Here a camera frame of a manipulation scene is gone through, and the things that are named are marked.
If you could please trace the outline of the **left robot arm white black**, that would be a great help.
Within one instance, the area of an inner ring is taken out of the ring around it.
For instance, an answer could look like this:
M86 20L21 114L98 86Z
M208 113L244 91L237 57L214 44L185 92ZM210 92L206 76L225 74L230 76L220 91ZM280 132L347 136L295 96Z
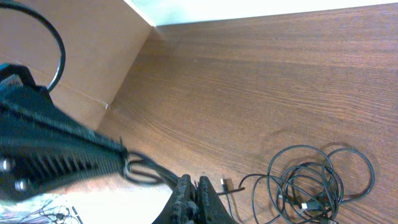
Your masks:
M123 174L127 150L59 110L22 65L1 65L1 200Z

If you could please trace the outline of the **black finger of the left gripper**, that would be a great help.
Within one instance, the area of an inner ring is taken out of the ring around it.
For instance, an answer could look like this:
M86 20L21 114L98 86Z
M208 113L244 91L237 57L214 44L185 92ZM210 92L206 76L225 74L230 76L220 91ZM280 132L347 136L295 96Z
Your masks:
M27 87L1 90L1 198L28 199L80 180L122 174L127 150Z

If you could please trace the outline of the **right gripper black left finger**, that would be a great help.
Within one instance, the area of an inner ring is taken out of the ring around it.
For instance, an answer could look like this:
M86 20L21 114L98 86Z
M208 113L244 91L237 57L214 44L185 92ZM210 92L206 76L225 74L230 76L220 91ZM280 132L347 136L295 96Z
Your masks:
M188 224L195 223L196 202L195 186L190 176L182 175L174 188L172 195L167 201L160 215L152 222L153 224Z

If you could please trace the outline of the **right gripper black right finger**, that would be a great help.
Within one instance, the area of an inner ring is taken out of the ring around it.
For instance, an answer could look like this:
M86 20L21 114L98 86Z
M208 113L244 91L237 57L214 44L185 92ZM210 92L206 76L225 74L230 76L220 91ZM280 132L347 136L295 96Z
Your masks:
M208 177L200 177L197 188L197 205L197 223L235 224L225 209Z

